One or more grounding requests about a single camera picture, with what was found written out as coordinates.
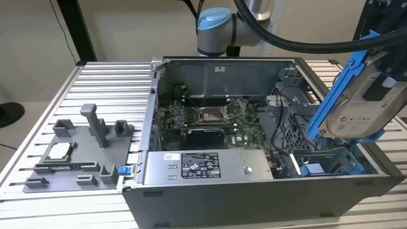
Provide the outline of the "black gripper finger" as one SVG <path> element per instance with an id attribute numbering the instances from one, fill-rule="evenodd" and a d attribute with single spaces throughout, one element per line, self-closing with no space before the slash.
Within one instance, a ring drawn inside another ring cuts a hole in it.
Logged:
<path id="1" fill-rule="evenodd" d="M 390 53 L 379 65 L 379 76 L 363 95 L 365 100 L 382 100 L 398 82 L 406 82 L 407 46 L 397 45 L 387 49 Z"/>

